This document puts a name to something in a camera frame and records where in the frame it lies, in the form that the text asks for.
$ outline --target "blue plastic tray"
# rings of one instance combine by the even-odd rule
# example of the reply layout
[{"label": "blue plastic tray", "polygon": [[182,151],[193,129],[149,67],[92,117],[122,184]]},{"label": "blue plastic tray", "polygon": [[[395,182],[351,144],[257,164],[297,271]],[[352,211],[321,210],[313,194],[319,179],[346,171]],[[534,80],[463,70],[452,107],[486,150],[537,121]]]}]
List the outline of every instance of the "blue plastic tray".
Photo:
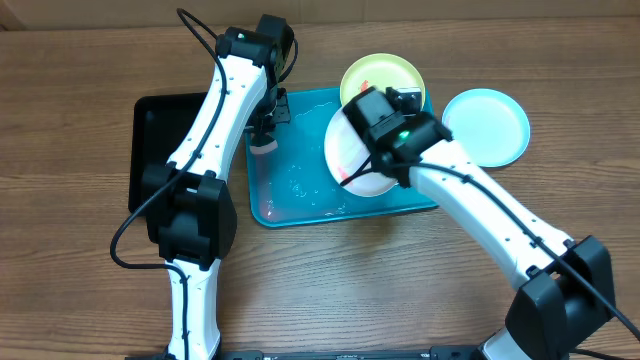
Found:
[{"label": "blue plastic tray", "polygon": [[[425,111],[433,111],[429,94]],[[264,226],[324,223],[430,209],[436,204],[414,189],[395,186],[363,198],[336,183],[324,159],[324,135],[340,109],[340,89],[291,92],[291,123],[276,126],[278,148],[253,155],[247,143],[251,212]]]}]

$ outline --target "light blue plate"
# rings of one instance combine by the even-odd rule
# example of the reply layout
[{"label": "light blue plate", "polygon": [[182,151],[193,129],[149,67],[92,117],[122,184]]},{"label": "light blue plate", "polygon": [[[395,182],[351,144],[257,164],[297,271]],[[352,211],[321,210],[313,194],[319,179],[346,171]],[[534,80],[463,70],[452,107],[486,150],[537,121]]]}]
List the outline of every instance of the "light blue plate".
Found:
[{"label": "light blue plate", "polygon": [[[425,94],[425,111],[433,111]],[[291,123],[271,133],[278,148],[253,155],[247,143],[251,212],[270,228],[317,224],[430,209],[436,204],[414,189],[395,186],[380,196],[363,198],[344,190],[324,159],[324,135],[340,108],[338,88],[292,92]]]},{"label": "light blue plate", "polygon": [[496,90],[465,91],[449,102],[442,122],[471,160],[483,167],[516,161],[531,137],[529,119],[511,97]]}]

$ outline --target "white plate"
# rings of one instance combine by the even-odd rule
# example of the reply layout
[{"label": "white plate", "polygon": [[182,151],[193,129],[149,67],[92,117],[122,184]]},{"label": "white plate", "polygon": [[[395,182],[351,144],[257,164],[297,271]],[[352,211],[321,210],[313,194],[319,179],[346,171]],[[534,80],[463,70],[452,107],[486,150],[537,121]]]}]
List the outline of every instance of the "white plate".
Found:
[{"label": "white plate", "polygon": [[[337,183],[353,175],[369,157],[369,151],[353,129],[340,108],[331,118],[324,137],[324,157],[331,176]],[[350,193],[363,197],[382,195],[389,191],[396,179],[380,173],[363,175],[344,188]]]}]

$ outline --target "yellow plate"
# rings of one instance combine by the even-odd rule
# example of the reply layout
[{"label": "yellow plate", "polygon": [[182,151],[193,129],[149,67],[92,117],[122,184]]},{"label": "yellow plate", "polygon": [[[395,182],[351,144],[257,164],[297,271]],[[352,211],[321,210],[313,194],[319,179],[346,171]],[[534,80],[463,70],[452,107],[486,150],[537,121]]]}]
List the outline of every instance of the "yellow plate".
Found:
[{"label": "yellow plate", "polygon": [[425,86],[418,69],[407,60],[391,54],[371,54],[354,62],[342,77],[340,102],[344,106],[356,95],[375,86],[384,92],[393,88],[419,87],[424,107]]}]

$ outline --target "green led light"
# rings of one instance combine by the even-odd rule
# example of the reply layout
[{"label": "green led light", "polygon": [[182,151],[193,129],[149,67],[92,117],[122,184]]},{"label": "green led light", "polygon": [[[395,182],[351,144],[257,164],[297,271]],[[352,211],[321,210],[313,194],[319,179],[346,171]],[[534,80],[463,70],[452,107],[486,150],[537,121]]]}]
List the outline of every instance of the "green led light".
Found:
[{"label": "green led light", "polygon": [[409,132],[409,130],[405,130],[405,131],[401,132],[400,134],[398,134],[398,137],[400,139],[402,139],[402,140],[406,140],[409,137],[410,134],[411,133]]}]

